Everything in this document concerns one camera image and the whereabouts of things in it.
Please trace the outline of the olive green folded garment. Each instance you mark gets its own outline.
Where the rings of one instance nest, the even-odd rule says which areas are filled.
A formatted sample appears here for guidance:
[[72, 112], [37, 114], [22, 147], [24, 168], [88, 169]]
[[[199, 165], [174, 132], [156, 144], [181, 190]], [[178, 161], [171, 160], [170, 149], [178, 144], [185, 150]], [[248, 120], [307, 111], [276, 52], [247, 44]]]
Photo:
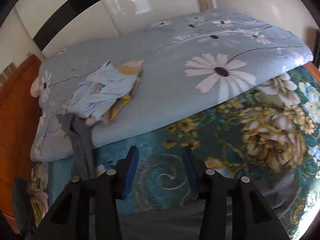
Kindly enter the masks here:
[[33, 196], [30, 203], [34, 213], [35, 224], [38, 227], [49, 210], [48, 197]]

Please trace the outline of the pink folded garment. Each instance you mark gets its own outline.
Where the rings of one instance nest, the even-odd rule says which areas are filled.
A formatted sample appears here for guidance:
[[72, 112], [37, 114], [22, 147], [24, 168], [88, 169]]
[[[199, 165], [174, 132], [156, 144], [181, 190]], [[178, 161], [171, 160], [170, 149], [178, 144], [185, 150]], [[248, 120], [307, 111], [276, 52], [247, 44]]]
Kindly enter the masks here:
[[48, 202], [48, 194], [44, 192], [42, 189], [34, 188], [31, 189], [33, 195], [35, 195], [39, 200], [43, 203]]

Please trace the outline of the dark navy folded garment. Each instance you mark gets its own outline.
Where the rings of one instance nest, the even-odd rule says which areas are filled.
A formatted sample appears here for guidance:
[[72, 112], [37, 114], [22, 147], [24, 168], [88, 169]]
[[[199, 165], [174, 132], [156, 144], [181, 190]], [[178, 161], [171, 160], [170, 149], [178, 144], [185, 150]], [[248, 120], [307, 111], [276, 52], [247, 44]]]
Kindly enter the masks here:
[[27, 181], [21, 177], [14, 179], [12, 193], [13, 211], [23, 239], [32, 239], [36, 230], [33, 208], [27, 193]]

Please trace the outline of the teal floral bed blanket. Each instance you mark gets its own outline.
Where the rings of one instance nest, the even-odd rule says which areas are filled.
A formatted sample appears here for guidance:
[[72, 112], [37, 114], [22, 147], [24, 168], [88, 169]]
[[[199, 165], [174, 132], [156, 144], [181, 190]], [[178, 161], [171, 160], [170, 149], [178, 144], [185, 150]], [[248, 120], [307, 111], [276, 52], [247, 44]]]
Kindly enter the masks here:
[[102, 174], [139, 149], [130, 195], [118, 201], [125, 239], [197, 239], [204, 202], [182, 162], [188, 146], [224, 177], [255, 181], [290, 239], [319, 213], [319, 78], [298, 67], [169, 126], [97, 148]]

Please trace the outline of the orange wooden headboard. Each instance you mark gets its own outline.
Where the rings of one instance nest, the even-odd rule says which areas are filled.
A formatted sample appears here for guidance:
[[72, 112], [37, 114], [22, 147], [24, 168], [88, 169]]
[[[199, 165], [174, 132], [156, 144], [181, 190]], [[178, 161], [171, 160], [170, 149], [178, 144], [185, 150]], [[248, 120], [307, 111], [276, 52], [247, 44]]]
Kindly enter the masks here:
[[30, 150], [42, 114], [37, 98], [30, 94], [41, 61], [30, 55], [1, 84], [1, 211], [15, 232], [19, 232], [12, 202], [14, 179], [28, 181]]

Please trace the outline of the light blue shirt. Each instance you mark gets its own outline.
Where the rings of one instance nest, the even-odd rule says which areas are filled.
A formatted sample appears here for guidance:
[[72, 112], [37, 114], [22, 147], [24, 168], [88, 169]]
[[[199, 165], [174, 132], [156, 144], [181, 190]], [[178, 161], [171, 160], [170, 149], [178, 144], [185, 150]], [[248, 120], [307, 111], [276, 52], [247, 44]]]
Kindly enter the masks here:
[[131, 60], [120, 65], [105, 62], [78, 84], [67, 112], [82, 119], [100, 121], [117, 100], [130, 98], [130, 93], [140, 81], [143, 63], [142, 60]]

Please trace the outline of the pink pillow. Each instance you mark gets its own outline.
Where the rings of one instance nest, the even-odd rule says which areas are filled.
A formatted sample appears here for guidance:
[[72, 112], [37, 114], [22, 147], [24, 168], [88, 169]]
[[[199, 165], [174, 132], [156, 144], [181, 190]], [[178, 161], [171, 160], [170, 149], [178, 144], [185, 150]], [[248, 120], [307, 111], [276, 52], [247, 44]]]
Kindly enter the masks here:
[[39, 98], [41, 95], [41, 89], [40, 89], [40, 82], [39, 82], [39, 77], [37, 77], [30, 88], [30, 94], [33, 98]]

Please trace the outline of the beige yellow fleece garment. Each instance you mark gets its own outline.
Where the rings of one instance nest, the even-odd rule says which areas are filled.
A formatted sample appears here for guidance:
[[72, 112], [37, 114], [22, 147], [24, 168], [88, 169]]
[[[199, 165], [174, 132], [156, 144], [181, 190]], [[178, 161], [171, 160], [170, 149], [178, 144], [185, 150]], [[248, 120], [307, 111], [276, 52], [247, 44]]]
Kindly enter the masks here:
[[85, 121], [89, 127], [101, 121], [108, 125], [132, 100], [132, 93], [140, 82], [142, 60], [131, 60], [112, 66], [115, 77], [107, 82], [93, 82], [93, 91], [103, 95], [112, 96], [107, 102], [99, 102], [94, 112]]

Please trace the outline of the light blue floral quilt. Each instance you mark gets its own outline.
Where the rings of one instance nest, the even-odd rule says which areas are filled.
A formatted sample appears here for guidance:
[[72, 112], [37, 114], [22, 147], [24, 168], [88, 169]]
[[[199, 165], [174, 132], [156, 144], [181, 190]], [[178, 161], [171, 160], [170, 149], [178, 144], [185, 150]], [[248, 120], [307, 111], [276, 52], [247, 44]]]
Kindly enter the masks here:
[[132, 100], [108, 125], [92, 130], [95, 148], [154, 131], [223, 103], [313, 60], [295, 34], [227, 9], [164, 20], [116, 38], [68, 46], [39, 70], [42, 116], [32, 161], [72, 155], [58, 114], [66, 114], [78, 84], [105, 62], [142, 60]]

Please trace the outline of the wall switch panel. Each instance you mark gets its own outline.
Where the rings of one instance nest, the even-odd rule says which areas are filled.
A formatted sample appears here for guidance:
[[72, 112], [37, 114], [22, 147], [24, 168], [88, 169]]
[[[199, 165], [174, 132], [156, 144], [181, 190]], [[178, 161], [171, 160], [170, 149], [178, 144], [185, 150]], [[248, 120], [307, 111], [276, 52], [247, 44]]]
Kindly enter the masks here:
[[0, 74], [0, 86], [3, 87], [7, 80], [16, 72], [17, 67], [13, 62], [9, 64]]

